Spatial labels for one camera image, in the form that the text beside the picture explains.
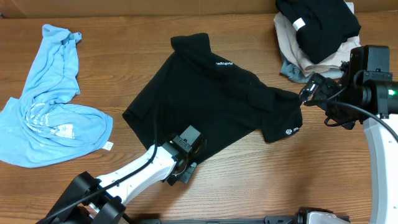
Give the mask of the black polo shirt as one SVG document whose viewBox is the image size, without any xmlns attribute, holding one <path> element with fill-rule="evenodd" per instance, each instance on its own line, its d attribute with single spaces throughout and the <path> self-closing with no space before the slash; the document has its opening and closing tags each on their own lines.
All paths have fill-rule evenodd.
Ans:
<svg viewBox="0 0 398 224">
<path fill-rule="evenodd" d="M 214 54 L 208 34 L 170 41 L 173 53 L 123 113 L 145 147 L 193 126 L 206 139 L 193 157 L 201 163 L 254 130 L 272 143 L 301 128 L 299 96 Z"/>
</svg>

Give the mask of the light blue t-shirt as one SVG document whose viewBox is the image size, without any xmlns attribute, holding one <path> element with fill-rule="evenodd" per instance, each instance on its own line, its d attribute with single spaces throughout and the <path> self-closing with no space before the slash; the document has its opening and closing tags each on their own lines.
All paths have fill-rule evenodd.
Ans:
<svg viewBox="0 0 398 224">
<path fill-rule="evenodd" d="M 1 111 L 1 160 L 36 168 L 110 150 L 113 119 L 71 100 L 77 82 L 79 32 L 45 24 L 39 51 L 19 98 Z"/>
</svg>

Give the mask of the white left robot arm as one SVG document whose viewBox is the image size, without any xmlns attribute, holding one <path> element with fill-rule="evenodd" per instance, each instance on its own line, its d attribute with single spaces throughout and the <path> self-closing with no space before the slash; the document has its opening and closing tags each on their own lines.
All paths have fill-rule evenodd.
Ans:
<svg viewBox="0 0 398 224">
<path fill-rule="evenodd" d="M 207 142 L 202 137 L 175 136 L 162 146 L 152 145 L 124 167 L 94 178 L 76 176 L 41 223 L 119 223 L 126 205 L 156 182 L 186 184 L 197 164 L 193 157 Z"/>
</svg>

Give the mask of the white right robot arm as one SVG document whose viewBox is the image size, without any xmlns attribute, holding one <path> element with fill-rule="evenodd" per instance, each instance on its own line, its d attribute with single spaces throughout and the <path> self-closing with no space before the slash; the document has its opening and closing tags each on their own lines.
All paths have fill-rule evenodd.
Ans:
<svg viewBox="0 0 398 224">
<path fill-rule="evenodd" d="M 341 64 L 338 82 L 316 73 L 299 94 L 306 106 L 325 112 L 329 127 L 363 125 L 371 160 L 370 223 L 397 223 L 397 82 L 389 56 L 387 46 L 356 47 Z"/>
</svg>

